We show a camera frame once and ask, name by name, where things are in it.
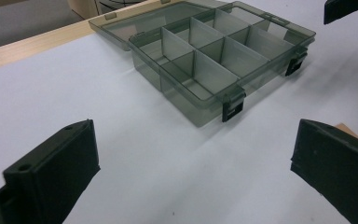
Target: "transparent plastic box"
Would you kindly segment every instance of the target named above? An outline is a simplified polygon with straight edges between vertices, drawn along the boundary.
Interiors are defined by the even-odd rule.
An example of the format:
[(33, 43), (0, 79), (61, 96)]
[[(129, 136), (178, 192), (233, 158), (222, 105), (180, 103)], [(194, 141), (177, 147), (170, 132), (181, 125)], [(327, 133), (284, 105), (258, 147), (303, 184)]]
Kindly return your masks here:
[(295, 72), (315, 33), (241, 2), (178, 2), (121, 21), (90, 21), (196, 126), (242, 111), (243, 100)]

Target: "plastic organizer box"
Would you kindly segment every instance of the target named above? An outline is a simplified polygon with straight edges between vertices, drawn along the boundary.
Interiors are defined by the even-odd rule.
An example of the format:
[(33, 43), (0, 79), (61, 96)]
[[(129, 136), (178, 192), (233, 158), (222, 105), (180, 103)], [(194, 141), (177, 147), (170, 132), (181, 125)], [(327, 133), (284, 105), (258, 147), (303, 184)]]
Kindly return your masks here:
[(315, 37), (241, 2), (211, 3), (160, 3), (126, 19), (115, 13), (89, 21), (130, 49), (135, 68), (196, 126), (220, 114), (231, 119), (247, 95), (279, 74), (291, 75)]

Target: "table surface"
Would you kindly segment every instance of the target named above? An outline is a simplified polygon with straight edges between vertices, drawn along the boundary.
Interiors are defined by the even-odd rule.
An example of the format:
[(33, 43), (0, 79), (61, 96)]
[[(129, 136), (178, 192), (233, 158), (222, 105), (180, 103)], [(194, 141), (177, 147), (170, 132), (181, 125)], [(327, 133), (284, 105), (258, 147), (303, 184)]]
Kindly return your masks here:
[(96, 34), (0, 65), (0, 187), (14, 161), (93, 119), (102, 170), (64, 223), (348, 223), (290, 158), (300, 119), (358, 134), (358, 12), (324, 26), (323, 0), (246, 3), (316, 42), (295, 76), (247, 97), (227, 123), (195, 127)]

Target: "floor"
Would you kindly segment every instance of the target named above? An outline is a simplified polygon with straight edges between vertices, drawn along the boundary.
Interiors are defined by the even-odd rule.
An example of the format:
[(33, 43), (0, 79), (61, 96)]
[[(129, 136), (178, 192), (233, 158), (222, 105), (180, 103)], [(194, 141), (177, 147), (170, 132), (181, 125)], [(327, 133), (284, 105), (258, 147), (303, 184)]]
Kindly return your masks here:
[(27, 0), (0, 7), (0, 47), (82, 20), (66, 0)]

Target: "white table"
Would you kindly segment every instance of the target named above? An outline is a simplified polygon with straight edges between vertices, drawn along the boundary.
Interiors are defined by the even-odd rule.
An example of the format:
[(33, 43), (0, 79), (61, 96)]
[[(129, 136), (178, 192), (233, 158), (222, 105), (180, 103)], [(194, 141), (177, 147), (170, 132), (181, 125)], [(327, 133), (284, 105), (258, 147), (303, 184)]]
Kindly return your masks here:
[(358, 134), (358, 12), (323, 25), (324, 1), (249, 0), (317, 33), (296, 76), (196, 128), (93, 34), (0, 67), (2, 172), (65, 125), (93, 119), (102, 170), (65, 223), (348, 223), (290, 171), (300, 119)]

